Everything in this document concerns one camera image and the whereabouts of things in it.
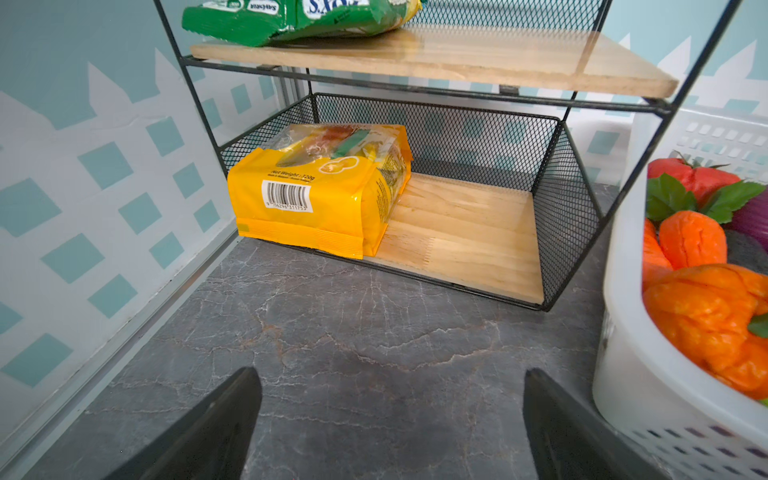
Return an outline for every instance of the green package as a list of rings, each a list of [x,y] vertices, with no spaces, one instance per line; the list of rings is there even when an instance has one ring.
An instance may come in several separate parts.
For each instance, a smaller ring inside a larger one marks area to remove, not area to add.
[[[185,30],[260,47],[302,37],[376,35],[413,18],[420,0],[213,0],[184,9]]]

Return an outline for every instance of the purple onion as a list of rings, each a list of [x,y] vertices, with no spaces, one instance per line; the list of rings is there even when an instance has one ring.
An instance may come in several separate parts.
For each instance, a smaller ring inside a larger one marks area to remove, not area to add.
[[[768,190],[733,212],[730,227],[754,238],[768,252]]]

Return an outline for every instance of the gray marble countertop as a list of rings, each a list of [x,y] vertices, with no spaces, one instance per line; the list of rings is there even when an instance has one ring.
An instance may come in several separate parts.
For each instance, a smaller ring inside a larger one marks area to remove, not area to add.
[[[589,399],[607,235],[550,313],[245,239],[26,478],[102,478],[241,366],[243,478],[536,478],[525,370]]]

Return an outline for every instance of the wooden board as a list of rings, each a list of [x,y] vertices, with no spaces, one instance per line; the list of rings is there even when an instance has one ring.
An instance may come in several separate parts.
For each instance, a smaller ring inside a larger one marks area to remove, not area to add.
[[[413,174],[376,257],[478,290],[544,301],[529,192]]]
[[[598,32],[406,26],[262,48],[194,45],[202,59],[665,98],[677,80]]]

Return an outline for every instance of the yellow snack bag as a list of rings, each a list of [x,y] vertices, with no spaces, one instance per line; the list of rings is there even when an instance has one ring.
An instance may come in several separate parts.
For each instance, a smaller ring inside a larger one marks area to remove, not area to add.
[[[230,170],[244,237],[373,257],[411,177],[400,125],[289,125]]]

